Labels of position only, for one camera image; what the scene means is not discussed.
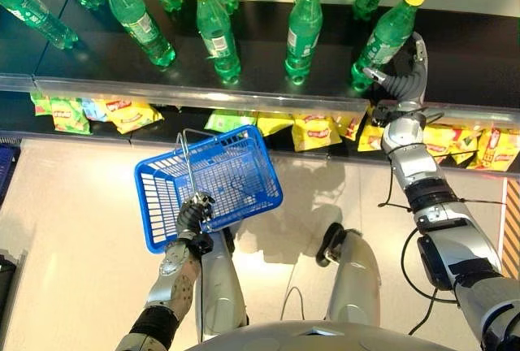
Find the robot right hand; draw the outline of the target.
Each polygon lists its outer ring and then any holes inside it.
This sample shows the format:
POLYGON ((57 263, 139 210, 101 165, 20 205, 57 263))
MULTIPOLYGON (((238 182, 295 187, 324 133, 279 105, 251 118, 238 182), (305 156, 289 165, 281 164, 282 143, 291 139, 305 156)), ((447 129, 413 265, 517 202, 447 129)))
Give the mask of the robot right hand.
POLYGON ((381 85, 398 102, 414 102, 422 105, 427 87, 427 48, 419 33, 413 32, 412 39, 414 40, 415 55, 412 71, 408 75, 390 76, 372 67, 364 67, 362 72, 366 77, 381 85))

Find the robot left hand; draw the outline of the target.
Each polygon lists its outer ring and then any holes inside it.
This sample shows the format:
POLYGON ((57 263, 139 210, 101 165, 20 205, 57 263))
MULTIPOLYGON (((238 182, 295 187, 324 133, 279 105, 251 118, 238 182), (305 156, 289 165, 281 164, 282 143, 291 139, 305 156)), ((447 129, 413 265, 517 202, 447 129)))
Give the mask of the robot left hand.
POLYGON ((202 224, 212 217, 214 203, 214 198, 205 192, 196 192, 184 201, 175 221, 177 238, 190 241, 200 235, 202 224))

